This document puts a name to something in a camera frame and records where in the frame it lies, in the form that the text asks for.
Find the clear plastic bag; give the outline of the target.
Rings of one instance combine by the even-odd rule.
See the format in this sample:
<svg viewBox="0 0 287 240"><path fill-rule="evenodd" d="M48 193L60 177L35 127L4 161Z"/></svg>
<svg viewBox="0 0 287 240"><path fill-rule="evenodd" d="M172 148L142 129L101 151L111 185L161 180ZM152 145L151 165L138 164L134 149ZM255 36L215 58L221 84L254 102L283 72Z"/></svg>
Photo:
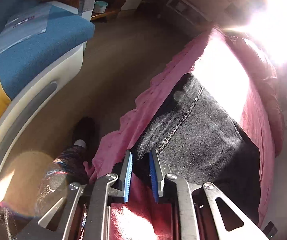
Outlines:
<svg viewBox="0 0 287 240"><path fill-rule="evenodd" d="M47 29L52 4L44 3L13 15L0 33L0 54Z"/></svg>

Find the black shoe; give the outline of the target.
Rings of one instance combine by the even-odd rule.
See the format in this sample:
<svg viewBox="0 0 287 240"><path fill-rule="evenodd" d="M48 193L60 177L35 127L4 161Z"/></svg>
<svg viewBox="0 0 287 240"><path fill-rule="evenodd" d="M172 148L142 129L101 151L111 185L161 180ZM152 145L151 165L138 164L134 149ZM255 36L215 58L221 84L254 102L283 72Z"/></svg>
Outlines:
<svg viewBox="0 0 287 240"><path fill-rule="evenodd" d="M72 134L73 146L81 147L85 152L91 149L96 140L95 122L90 117L83 117L75 125Z"/></svg>

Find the pink bed sheet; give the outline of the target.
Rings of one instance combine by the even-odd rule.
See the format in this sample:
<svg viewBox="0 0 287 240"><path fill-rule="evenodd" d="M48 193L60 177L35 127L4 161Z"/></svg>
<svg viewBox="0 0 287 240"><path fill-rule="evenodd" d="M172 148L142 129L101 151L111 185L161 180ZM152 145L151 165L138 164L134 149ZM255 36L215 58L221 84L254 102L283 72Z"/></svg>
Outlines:
<svg viewBox="0 0 287 240"><path fill-rule="evenodd" d="M105 135L90 181L133 154L127 204L111 208L111 239L170 239L171 209L151 193L149 152L189 183L212 182L261 225L281 152L284 121L275 67L252 41L213 28L178 53L152 78Z"/></svg>

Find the black pants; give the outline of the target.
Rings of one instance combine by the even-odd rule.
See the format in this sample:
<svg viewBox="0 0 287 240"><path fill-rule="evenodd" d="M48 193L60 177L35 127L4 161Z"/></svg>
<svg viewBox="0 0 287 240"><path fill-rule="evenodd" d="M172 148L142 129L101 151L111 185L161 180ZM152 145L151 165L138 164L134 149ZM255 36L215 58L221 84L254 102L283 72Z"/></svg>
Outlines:
<svg viewBox="0 0 287 240"><path fill-rule="evenodd" d="M133 172L151 185L149 152L189 183L214 183L254 223L259 221L260 152L200 84L185 74L132 147Z"/></svg>

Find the blue and yellow sofa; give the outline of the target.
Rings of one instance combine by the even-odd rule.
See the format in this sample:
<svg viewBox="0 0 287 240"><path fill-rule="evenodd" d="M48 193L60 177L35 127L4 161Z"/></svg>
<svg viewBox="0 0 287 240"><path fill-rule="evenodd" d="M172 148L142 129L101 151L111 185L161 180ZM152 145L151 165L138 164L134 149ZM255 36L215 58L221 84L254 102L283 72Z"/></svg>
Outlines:
<svg viewBox="0 0 287 240"><path fill-rule="evenodd" d="M80 71L95 31L95 0L0 0L0 33L10 17L52 4L44 33L0 54L0 173L15 142L47 102Z"/></svg>

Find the teal plastic container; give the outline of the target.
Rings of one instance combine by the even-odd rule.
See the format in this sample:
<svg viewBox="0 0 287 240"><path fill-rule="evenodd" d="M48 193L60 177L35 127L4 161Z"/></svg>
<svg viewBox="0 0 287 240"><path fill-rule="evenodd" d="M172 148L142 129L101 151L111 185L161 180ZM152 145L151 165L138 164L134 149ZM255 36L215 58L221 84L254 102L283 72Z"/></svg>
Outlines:
<svg viewBox="0 0 287 240"><path fill-rule="evenodd" d="M96 14L103 14L108 7L108 3L105 1L96 1L93 12Z"/></svg>

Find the low white shelf unit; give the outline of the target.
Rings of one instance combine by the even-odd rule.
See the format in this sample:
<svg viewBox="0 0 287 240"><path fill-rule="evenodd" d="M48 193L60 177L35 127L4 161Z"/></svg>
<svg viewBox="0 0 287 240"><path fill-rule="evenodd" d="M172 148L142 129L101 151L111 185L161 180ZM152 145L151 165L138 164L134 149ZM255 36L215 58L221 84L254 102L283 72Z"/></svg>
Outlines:
<svg viewBox="0 0 287 240"><path fill-rule="evenodd" d="M206 25L212 25L214 23L213 20L187 0L168 0L166 6L182 16L195 27L205 27Z"/></svg>

